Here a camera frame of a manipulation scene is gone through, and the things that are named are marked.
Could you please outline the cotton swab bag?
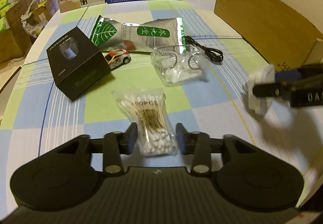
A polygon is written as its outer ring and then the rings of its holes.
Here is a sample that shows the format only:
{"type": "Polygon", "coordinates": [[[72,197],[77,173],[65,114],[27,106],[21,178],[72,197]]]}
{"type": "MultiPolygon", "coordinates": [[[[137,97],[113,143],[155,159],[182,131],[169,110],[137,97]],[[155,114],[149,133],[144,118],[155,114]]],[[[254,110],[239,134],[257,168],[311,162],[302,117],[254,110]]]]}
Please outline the cotton swab bag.
{"type": "Polygon", "coordinates": [[[166,112],[162,89],[134,89],[112,92],[121,111],[137,124],[140,153],[146,157],[176,155],[175,131],[166,112]]]}

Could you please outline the clear plastic swab box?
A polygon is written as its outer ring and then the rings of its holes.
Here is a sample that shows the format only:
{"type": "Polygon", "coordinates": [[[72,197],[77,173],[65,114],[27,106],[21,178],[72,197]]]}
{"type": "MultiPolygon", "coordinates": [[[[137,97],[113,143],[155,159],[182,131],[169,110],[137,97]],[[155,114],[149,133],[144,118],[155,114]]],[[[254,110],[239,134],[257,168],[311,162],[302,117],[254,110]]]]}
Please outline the clear plastic swab box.
{"type": "Polygon", "coordinates": [[[173,45],[154,48],[151,63],[161,82],[170,87],[205,80],[209,59],[197,46],[173,45]]]}

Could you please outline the white power adapter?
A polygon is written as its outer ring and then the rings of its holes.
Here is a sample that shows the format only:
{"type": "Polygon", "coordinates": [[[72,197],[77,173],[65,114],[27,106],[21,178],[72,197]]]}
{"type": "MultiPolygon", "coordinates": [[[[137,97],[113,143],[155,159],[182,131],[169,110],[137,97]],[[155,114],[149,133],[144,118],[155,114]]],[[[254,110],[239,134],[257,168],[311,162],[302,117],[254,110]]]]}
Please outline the white power adapter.
{"type": "Polygon", "coordinates": [[[274,65],[268,65],[249,74],[248,81],[245,84],[249,110],[260,116],[266,115],[273,102],[271,86],[274,82],[274,65]]]}

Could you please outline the black shaver box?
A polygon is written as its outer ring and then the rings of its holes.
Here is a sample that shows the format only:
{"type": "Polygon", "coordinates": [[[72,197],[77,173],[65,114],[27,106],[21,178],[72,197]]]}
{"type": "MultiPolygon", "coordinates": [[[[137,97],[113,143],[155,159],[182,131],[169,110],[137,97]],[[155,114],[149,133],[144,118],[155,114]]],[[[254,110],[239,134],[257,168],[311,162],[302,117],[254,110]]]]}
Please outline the black shaver box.
{"type": "Polygon", "coordinates": [[[55,85],[71,101],[111,73],[100,49],[78,27],[56,40],[47,56],[55,85]]]}

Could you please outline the brown cardboard box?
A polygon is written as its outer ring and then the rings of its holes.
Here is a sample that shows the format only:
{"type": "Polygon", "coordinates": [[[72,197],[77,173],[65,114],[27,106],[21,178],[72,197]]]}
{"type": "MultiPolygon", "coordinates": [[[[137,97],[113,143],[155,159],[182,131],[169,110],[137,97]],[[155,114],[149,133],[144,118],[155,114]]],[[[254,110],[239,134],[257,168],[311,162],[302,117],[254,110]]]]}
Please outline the brown cardboard box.
{"type": "Polygon", "coordinates": [[[322,33],[280,0],[216,0],[215,14],[278,72],[322,62],[322,33]]]}

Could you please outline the trash bin with bag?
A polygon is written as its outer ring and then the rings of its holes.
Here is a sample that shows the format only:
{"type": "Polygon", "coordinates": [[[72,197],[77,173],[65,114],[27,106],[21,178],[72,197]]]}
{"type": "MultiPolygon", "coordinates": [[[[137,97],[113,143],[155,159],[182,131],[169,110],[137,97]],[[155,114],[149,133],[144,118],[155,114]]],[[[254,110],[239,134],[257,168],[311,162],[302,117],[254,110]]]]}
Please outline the trash bin with bag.
{"type": "Polygon", "coordinates": [[[23,29],[29,36],[37,38],[52,18],[53,12],[50,0],[32,0],[21,16],[23,29]]]}

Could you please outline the silver green tea bag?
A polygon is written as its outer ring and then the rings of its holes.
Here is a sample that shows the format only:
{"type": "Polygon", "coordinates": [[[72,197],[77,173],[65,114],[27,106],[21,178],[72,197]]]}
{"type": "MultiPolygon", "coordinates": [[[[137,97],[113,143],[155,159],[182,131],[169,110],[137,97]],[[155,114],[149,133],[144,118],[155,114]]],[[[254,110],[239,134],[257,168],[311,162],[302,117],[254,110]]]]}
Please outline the silver green tea bag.
{"type": "Polygon", "coordinates": [[[169,47],[177,54],[186,51],[182,18],[157,19],[138,24],[99,16],[90,40],[102,50],[122,48],[130,52],[150,53],[153,49],[169,47]]]}

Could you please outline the checkered bed sheet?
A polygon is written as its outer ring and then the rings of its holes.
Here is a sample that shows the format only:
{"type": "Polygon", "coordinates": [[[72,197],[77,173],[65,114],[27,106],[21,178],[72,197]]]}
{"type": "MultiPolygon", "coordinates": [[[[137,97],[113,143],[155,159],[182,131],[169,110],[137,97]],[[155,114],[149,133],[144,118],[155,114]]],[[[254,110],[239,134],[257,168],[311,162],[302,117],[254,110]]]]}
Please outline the checkered bed sheet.
{"type": "Polygon", "coordinates": [[[315,129],[315,114],[274,102],[265,117],[246,109],[245,83],[265,67],[260,55],[214,15],[215,0],[136,2],[100,5],[56,14],[33,45],[9,98],[1,123],[1,216],[15,208],[9,189],[12,173],[24,163],[81,134],[102,137],[129,125],[128,116],[155,100],[162,89],[172,124],[212,137],[234,134],[289,162],[302,173],[304,195],[316,179],[315,152],[305,137],[315,129]],[[149,55],[132,54],[91,91],[70,101],[53,81],[46,50],[74,27],[89,34],[99,15],[119,22],[181,17],[185,33],[224,54],[220,65],[207,65],[206,79],[165,87],[149,55]]]}

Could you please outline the cardboard box with tissues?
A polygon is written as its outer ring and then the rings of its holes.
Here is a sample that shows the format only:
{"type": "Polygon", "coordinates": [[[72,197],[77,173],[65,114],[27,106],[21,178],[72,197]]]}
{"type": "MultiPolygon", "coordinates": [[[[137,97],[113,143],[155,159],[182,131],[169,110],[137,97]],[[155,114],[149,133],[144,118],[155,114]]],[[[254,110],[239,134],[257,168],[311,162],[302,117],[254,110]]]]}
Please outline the cardboard box with tissues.
{"type": "Polygon", "coordinates": [[[1,63],[22,58],[31,48],[31,39],[21,22],[26,10],[26,0],[1,0],[1,63]]]}

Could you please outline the red white toy car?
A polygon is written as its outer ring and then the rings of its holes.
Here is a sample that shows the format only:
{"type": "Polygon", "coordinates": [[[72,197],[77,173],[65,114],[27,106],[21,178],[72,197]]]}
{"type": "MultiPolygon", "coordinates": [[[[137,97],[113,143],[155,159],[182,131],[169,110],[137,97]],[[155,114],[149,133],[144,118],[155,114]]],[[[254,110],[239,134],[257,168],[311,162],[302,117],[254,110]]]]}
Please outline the red white toy car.
{"type": "Polygon", "coordinates": [[[102,54],[104,55],[105,60],[108,62],[111,70],[114,70],[119,66],[126,65],[131,61],[131,56],[125,49],[104,51],[102,54]]]}

